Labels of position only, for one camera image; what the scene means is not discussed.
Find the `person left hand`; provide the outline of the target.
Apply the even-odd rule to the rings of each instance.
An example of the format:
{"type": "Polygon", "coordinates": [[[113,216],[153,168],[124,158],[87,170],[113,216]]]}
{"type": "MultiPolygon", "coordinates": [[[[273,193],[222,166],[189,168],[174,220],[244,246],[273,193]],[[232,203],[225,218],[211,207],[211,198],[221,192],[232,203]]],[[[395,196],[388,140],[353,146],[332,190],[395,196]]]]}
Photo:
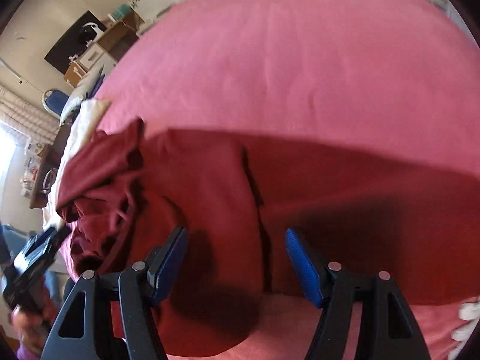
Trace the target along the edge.
{"type": "Polygon", "coordinates": [[[39,359],[48,336],[44,316],[17,306],[10,321],[19,338],[18,359],[39,359]]]}

